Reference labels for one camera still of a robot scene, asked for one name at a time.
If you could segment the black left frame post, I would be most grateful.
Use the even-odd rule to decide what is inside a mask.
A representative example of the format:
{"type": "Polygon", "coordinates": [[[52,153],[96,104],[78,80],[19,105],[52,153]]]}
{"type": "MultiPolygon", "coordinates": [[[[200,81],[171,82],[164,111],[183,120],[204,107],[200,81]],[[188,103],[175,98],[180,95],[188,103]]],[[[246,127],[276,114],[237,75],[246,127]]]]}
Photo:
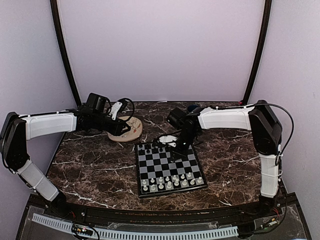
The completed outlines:
{"type": "Polygon", "coordinates": [[[65,44],[65,39],[64,39],[64,34],[63,34],[63,29],[62,29],[62,24],[61,24],[61,19],[60,19],[60,14],[59,14],[59,7],[58,7],[58,1],[57,0],[50,0],[50,7],[51,7],[51,15],[53,19],[53,24],[54,24],[54,29],[55,29],[55,34],[56,34],[56,39],[60,51],[60,56],[62,59],[62,63],[64,66],[64,70],[66,73],[66,77],[68,80],[68,84],[74,99],[74,102],[76,106],[80,106],[82,101],[78,92],[78,88],[76,86],[76,82],[74,79],[74,75],[72,72],[71,64],[69,61],[69,56],[67,53],[67,48],[65,44]]]}

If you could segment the black front rail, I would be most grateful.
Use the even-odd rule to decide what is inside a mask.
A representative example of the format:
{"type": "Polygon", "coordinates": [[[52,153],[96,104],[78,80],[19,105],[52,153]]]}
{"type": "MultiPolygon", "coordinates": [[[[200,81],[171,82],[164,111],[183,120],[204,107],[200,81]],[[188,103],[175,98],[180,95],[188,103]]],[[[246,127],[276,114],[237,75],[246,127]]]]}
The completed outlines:
{"type": "Polygon", "coordinates": [[[227,224],[246,224],[260,218],[250,215],[239,206],[182,211],[140,211],[92,207],[67,203],[75,216],[83,222],[104,224],[118,222],[129,224],[189,224],[218,221],[227,224]]]}

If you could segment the white chess queen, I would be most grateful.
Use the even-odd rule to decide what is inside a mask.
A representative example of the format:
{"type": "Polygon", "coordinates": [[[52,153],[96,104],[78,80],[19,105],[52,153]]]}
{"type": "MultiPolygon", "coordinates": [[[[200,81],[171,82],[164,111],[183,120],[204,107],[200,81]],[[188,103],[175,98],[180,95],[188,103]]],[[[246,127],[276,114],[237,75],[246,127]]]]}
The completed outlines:
{"type": "Polygon", "coordinates": [[[166,183],[166,188],[167,188],[167,189],[172,189],[172,188],[173,188],[173,185],[172,185],[172,182],[171,182],[171,181],[168,181],[168,182],[166,183]]]}

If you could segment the black and white chessboard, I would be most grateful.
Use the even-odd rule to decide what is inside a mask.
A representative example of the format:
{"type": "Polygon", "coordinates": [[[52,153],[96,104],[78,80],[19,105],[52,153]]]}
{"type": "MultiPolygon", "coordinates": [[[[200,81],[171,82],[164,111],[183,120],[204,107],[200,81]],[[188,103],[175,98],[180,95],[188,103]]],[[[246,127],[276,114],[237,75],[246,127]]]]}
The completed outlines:
{"type": "Polygon", "coordinates": [[[176,161],[172,161],[171,149],[168,145],[165,146],[155,141],[137,143],[134,150],[139,198],[163,196],[208,187],[193,146],[189,147],[186,158],[176,161]],[[174,185],[173,175],[176,175],[176,178],[179,179],[179,186],[174,185]],[[159,177],[163,177],[163,189],[159,189],[159,177]],[[166,177],[169,177],[169,181],[172,182],[172,189],[167,189],[166,177]],[[202,183],[197,182],[199,177],[202,177],[202,183]],[[154,183],[150,183],[151,178],[154,178],[154,183]],[[190,185],[192,179],[195,179],[194,185],[190,185]],[[146,192],[143,191],[142,180],[147,180],[148,191],[146,192]],[[186,186],[182,185],[183,180],[187,180],[186,186]],[[156,189],[151,190],[151,185],[156,185],[156,189]]]}

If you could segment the cream plate with bird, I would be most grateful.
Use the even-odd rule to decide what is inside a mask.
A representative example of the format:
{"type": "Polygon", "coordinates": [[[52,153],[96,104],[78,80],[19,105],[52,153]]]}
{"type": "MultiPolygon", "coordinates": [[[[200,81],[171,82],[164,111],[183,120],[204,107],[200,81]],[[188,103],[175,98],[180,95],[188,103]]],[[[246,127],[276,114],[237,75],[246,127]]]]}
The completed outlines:
{"type": "Polygon", "coordinates": [[[137,117],[132,117],[127,124],[130,126],[130,131],[123,133],[120,136],[115,136],[108,133],[108,138],[111,141],[118,142],[118,143],[125,143],[131,142],[138,139],[143,133],[143,123],[137,117]]]}

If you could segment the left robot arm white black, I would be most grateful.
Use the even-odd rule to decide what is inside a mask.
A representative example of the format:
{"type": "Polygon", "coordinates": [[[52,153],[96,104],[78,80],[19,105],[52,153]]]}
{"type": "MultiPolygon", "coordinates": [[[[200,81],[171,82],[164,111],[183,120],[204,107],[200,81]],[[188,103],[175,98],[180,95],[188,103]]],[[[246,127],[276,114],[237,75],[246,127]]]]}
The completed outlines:
{"type": "Polygon", "coordinates": [[[46,176],[64,133],[98,130],[115,136],[129,131],[128,119],[107,113],[65,110],[51,113],[6,115],[0,134],[3,164],[17,174],[34,192],[51,203],[60,218],[71,213],[65,195],[46,176]]]}

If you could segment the black frame post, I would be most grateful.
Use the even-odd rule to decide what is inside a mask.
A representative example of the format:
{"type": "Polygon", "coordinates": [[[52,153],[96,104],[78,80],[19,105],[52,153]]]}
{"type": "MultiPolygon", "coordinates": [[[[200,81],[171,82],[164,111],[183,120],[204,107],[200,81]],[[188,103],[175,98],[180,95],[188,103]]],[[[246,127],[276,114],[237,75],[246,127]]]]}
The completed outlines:
{"type": "Polygon", "coordinates": [[[66,73],[66,77],[68,80],[68,84],[74,99],[74,102],[76,106],[80,106],[82,101],[78,92],[78,88],[76,86],[76,82],[74,79],[74,75],[72,72],[71,64],[69,61],[69,56],[67,53],[67,48],[65,44],[65,39],[64,39],[64,34],[63,34],[63,29],[62,29],[62,24],[61,24],[61,19],[60,19],[60,14],[59,14],[59,7],[58,7],[58,1],[57,0],[50,0],[50,7],[51,7],[51,15],[53,19],[53,24],[54,24],[54,29],[55,29],[55,34],[56,34],[56,39],[60,51],[60,56],[62,59],[62,63],[64,66],[64,70],[66,73]]]}
{"type": "Polygon", "coordinates": [[[244,92],[243,99],[241,101],[242,105],[246,105],[249,102],[249,99],[254,87],[254,83],[257,77],[259,65],[261,62],[261,58],[262,58],[262,54],[265,46],[265,40],[267,36],[268,25],[269,25],[269,20],[271,15],[271,8],[272,8],[272,0],[265,0],[257,47],[256,47],[250,75],[248,78],[247,86],[244,92]]]}

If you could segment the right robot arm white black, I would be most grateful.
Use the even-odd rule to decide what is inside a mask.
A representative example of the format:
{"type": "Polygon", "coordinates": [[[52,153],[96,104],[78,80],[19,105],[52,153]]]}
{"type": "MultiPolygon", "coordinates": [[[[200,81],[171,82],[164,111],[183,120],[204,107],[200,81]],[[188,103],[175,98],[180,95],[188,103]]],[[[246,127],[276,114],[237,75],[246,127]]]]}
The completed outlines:
{"type": "Polygon", "coordinates": [[[265,100],[256,104],[232,107],[196,107],[190,112],[174,108],[167,121],[180,131],[175,140],[175,156],[186,154],[187,148],[203,130],[237,129],[250,131],[261,163],[260,194],[265,197],[255,205],[255,213],[266,217],[275,208],[274,198],[280,179],[282,125],[265,100]]]}

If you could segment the black right frame post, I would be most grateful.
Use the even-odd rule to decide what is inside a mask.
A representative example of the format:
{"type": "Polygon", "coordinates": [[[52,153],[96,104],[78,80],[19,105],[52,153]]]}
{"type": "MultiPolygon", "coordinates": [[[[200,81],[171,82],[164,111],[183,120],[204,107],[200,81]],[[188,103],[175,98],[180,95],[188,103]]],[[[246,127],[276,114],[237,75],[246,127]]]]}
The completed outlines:
{"type": "Polygon", "coordinates": [[[269,20],[271,15],[271,8],[272,8],[272,0],[265,0],[257,47],[256,47],[250,75],[248,78],[247,86],[244,92],[243,99],[241,101],[242,105],[246,105],[249,102],[249,99],[254,87],[254,83],[257,77],[259,65],[261,62],[261,58],[262,58],[262,54],[265,46],[265,40],[267,36],[268,25],[269,25],[269,20]]]}

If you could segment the small green circuit board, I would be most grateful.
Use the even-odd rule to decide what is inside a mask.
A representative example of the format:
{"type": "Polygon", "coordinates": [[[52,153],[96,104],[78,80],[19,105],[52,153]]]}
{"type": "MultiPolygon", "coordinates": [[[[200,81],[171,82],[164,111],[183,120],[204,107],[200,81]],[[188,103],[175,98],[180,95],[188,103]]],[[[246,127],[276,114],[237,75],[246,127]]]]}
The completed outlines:
{"type": "Polygon", "coordinates": [[[87,228],[83,225],[74,224],[71,227],[71,232],[77,235],[91,236],[93,231],[90,228],[87,228]]]}

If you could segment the blue enamel mug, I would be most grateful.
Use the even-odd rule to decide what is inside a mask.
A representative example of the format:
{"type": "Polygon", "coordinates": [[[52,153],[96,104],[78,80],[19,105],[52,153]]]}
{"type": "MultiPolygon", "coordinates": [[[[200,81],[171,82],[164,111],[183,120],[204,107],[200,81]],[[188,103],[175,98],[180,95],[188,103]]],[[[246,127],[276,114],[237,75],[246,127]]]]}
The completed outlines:
{"type": "Polygon", "coordinates": [[[198,107],[199,107],[199,105],[196,105],[196,104],[189,105],[187,107],[187,111],[190,113],[190,112],[194,111],[198,107]]]}

